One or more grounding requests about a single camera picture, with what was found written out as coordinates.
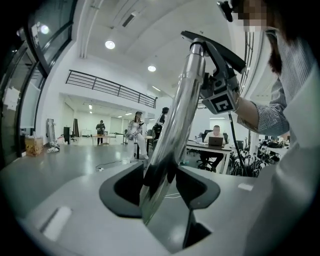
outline black metal railing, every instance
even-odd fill
[[[125,87],[119,83],[103,79],[91,74],[69,70],[66,84],[85,87],[91,90],[96,90],[106,94],[111,94],[117,97],[127,99],[129,101],[137,102],[146,105],[150,108],[156,108],[156,99],[142,94],[136,90]]]
[[[241,76],[241,80],[239,83],[239,92],[240,95],[244,91],[250,67],[251,67],[251,61],[252,61],[252,55],[254,51],[254,40],[255,40],[255,33],[254,32],[245,32],[245,47],[244,47],[244,61],[246,63],[245,71],[243,72]],[[202,104],[202,98],[199,98],[198,101],[198,109],[206,109],[206,106]]]

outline cable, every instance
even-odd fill
[[[231,116],[230,112],[228,114],[229,114],[232,137],[233,137],[235,149],[236,149],[236,152],[237,152],[237,154],[239,156],[240,165],[242,167],[242,176],[244,175],[244,171],[245,171],[245,175],[248,177],[247,169],[245,168],[244,162],[242,161],[242,158],[241,158],[241,155],[240,155],[240,151],[239,151],[239,147],[238,147],[238,143],[237,143],[237,139],[236,139],[236,135],[235,135],[234,121],[232,119],[232,116]]]
[[[122,159],[122,160],[114,161],[114,162],[100,163],[100,164],[98,164],[95,168],[96,168],[96,169],[98,169],[98,168],[99,168],[98,166],[110,165],[110,164],[114,164],[114,163],[122,162],[123,160],[128,160],[128,159]]]

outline recessed ceiling light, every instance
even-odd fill
[[[156,71],[156,67],[155,66],[148,66],[148,70],[150,72],[155,72]]]
[[[48,34],[49,33],[49,28],[47,25],[42,25],[41,28],[40,28],[40,31],[42,34]]]
[[[116,44],[113,41],[106,41],[105,42],[105,47],[107,47],[108,49],[112,50],[113,48],[116,47]]]
[[[157,87],[152,86],[154,89],[156,89],[157,91],[161,92]]]

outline chrome pole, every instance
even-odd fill
[[[168,119],[148,164],[140,192],[140,207],[145,224],[149,223],[163,201],[186,148],[205,77],[204,56],[202,45],[192,44],[179,76]]]

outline laptop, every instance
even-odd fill
[[[222,147],[222,143],[224,142],[224,138],[220,137],[209,137],[209,146],[218,146]]]

